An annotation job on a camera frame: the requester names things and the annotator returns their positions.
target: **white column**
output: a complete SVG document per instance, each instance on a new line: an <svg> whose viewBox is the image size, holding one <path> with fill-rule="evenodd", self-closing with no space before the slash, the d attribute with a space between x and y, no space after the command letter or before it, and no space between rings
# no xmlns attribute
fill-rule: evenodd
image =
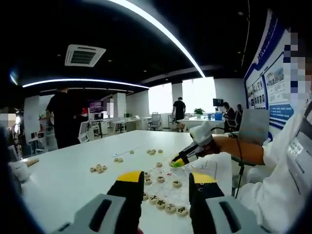
<svg viewBox="0 0 312 234"><path fill-rule="evenodd" d="M177 99L183 98L182 83L172 84L172 103L177 101Z"/></svg>
<svg viewBox="0 0 312 234"><path fill-rule="evenodd" d="M30 141L32 133L40 131L39 96L25 98L24 127L26 142Z"/></svg>
<svg viewBox="0 0 312 234"><path fill-rule="evenodd" d="M117 93L113 95L114 117L123 117L126 113L126 94Z"/></svg>

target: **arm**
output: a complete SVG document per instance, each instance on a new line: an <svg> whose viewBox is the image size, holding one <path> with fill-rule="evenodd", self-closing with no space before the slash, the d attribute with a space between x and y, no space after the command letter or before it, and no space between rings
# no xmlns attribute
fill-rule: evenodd
<svg viewBox="0 0 312 234"><path fill-rule="evenodd" d="M239 146L237 140L231 137L217 136L214 137L214 141L217 146L220 148L220 152L227 152L233 156L240 158ZM245 161L249 161L254 164L264 165L263 162L263 148L260 145L246 143L239 140L240 149L242 152L242 158ZM210 147L205 151L205 155L213 154Z"/></svg>
<svg viewBox="0 0 312 234"><path fill-rule="evenodd" d="M176 110L176 106L174 106L172 109L172 115L174 115L175 110Z"/></svg>
<svg viewBox="0 0 312 234"><path fill-rule="evenodd" d="M45 110L47 122L50 121L51 112L53 111L53 107L54 107L54 98L52 97L52 98L50 99L50 101L49 101L49 104L48 104L48 106L47 106L47 109Z"/></svg>
<svg viewBox="0 0 312 234"><path fill-rule="evenodd" d="M47 116L47 121L50 121L50 118L51 118L51 112L49 110L46 110L45 111L45 114Z"/></svg>

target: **cable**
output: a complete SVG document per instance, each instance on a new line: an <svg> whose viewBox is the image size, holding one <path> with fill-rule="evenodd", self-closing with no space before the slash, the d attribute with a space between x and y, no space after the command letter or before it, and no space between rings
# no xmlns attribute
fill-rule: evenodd
<svg viewBox="0 0 312 234"><path fill-rule="evenodd" d="M211 133L212 133L212 131L215 130L215 129L222 129L222 130L224 130L224 128L214 127L214 128L211 129ZM244 165L244 163L243 163L242 150L241 150L241 148L240 148L238 136L235 135L233 132L229 132L229 133L230 133L230 134L232 135L232 137L235 138L236 141L237 141L237 145L238 145L238 149L239 149L239 157L240 157L240 162L239 162L239 164L238 164L238 165L240 166L240 170L239 170L239 180L238 180L237 192L236 192L236 195L235 195L235 199L236 199L236 198L237 198L237 195L238 195L238 190L239 190L240 182L241 182L241 180L242 180L242 176L243 176L243 173L244 173L245 165Z"/></svg>

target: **bright window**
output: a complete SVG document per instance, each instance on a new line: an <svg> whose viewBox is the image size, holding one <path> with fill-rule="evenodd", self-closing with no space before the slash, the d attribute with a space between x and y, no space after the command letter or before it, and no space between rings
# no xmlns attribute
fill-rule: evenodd
<svg viewBox="0 0 312 234"><path fill-rule="evenodd" d="M213 77L184 80L182 83L183 101L186 113L194 113L195 108L202 108L206 113L214 113L215 80Z"/></svg>
<svg viewBox="0 0 312 234"><path fill-rule="evenodd" d="M171 113L173 105L171 83L150 88L148 90L148 105L150 114L153 112Z"/></svg>

